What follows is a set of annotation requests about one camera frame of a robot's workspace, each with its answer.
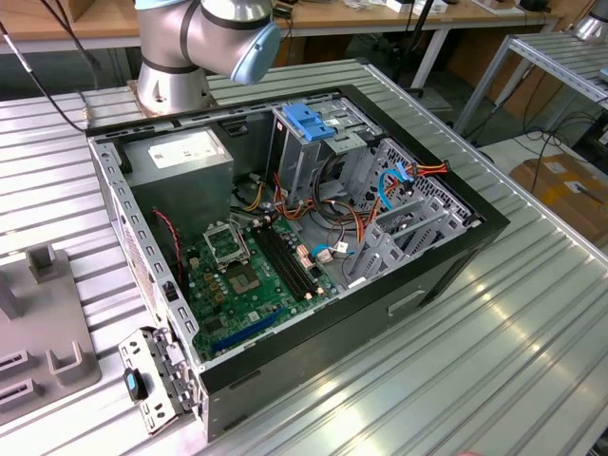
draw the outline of power cable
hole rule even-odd
[[[80,132],[85,132],[84,128],[81,128],[80,126],[78,126],[76,123],[74,123],[73,121],[71,121],[66,113],[55,103],[55,101],[50,97],[50,95],[48,94],[47,90],[43,87],[43,85],[40,83],[40,80],[36,77],[36,75],[34,74],[33,69],[31,69],[31,66],[29,66],[28,61],[26,60],[26,58],[23,56],[23,54],[19,51],[19,49],[17,48],[17,46],[12,42],[12,40],[10,39],[9,36],[9,31],[7,30],[7,28],[4,26],[4,24],[2,23],[2,21],[0,20],[0,32],[2,32],[2,36],[4,38],[4,40],[7,42],[7,44],[9,45],[9,48],[12,50],[12,52],[15,54],[15,56],[17,57],[17,59],[19,59],[19,62],[21,62],[22,67],[25,69],[26,73],[29,75],[29,77],[31,78],[31,80],[36,84],[36,86],[38,87],[38,90],[40,90],[42,92],[42,94],[47,97],[48,102],[53,106],[53,108],[57,111],[57,113],[70,125],[72,126],[72,128],[80,131]]]
[[[55,21],[57,21],[57,23],[61,26],[61,28],[72,39],[72,41],[74,42],[74,45],[78,49],[78,52],[83,57],[83,59],[85,59],[85,62],[90,69],[91,76],[93,77],[93,85],[95,87],[95,90],[98,90],[99,89],[99,78],[97,75],[97,71],[100,71],[102,69],[102,67],[101,67],[99,61],[90,52],[85,50],[85,48],[83,47],[83,45],[80,42],[80,40],[78,39],[78,37],[74,34],[74,31],[72,30],[72,27],[71,27],[69,21],[67,20],[66,10],[62,6],[62,4],[59,2],[59,0],[54,0],[55,5],[57,6],[61,15],[63,16],[63,19],[62,19],[61,17],[59,17],[59,14],[57,14],[55,9],[53,9],[53,7],[48,3],[47,0],[40,0],[40,3],[42,3],[42,5],[47,9],[47,11],[50,13],[50,15],[53,16]]]

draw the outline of blue pcie slot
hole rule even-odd
[[[259,333],[260,331],[265,330],[266,328],[270,328],[275,324],[276,319],[279,315],[282,314],[284,310],[285,308],[281,307],[280,309],[277,309],[276,311],[272,312],[270,315],[266,315],[261,320],[248,326],[244,330],[235,332],[234,334],[229,335],[228,337],[225,337],[218,342],[215,342],[211,345],[211,350],[213,350],[213,352],[219,352],[220,350],[232,347],[238,342],[242,342],[243,340],[245,340],[251,335],[254,335],[255,333]]]

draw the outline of wooden shelf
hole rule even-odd
[[[529,20],[539,17],[542,17],[539,13],[527,13]],[[548,19],[554,16],[546,14],[544,17]],[[37,0],[0,0],[0,19],[17,42],[67,38]],[[445,14],[430,15],[427,23],[492,24],[513,19],[521,18],[497,16],[468,0],[462,0],[458,5],[448,7]],[[405,27],[407,21],[406,14],[398,14],[385,7],[357,11],[344,5],[341,0],[329,5],[302,2],[294,5],[294,29]],[[416,22],[414,15],[410,27],[413,28]],[[277,19],[277,23],[283,29],[288,27],[284,19]],[[73,24],[73,28],[81,38],[131,37],[139,33],[132,0],[96,0]]]

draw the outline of metal workbench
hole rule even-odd
[[[497,105],[500,105],[516,88],[524,73],[534,65],[555,76],[592,102],[608,107],[608,83],[599,77],[599,71],[608,67],[608,44],[585,43],[568,31],[511,35],[504,38],[454,125],[454,131],[458,133],[465,131],[471,116],[503,67],[510,51],[521,55],[523,61],[498,97]]]
[[[44,99],[0,104],[0,260],[69,253],[102,380],[0,427],[0,454],[583,454],[608,425],[608,258],[372,66],[211,79],[221,104],[354,84],[511,223],[443,296],[204,447],[180,420],[150,439],[117,344],[151,322],[105,213],[85,139]],[[94,124],[141,116],[125,88],[86,94]],[[58,97],[74,120],[76,95]]]

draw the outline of white label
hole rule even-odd
[[[157,144],[148,150],[150,157],[157,168],[168,168],[176,164],[205,159],[220,153],[206,131],[173,142]]]
[[[547,168],[549,168],[555,174],[567,173],[568,170],[564,168],[561,163],[557,163],[556,161],[550,161],[549,163],[544,164]]]
[[[349,244],[347,242],[338,242],[335,250],[341,254],[346,254],[346,251],[349,250]]]
[[[577,182],[575,180],[571,180],[569,182],[564,182],[568,188],[570,188],[570,190],[572,190],[574,193],[580,193],[580,188],[582,188],[583,190],[586,190],[585,186],[580,183]]]

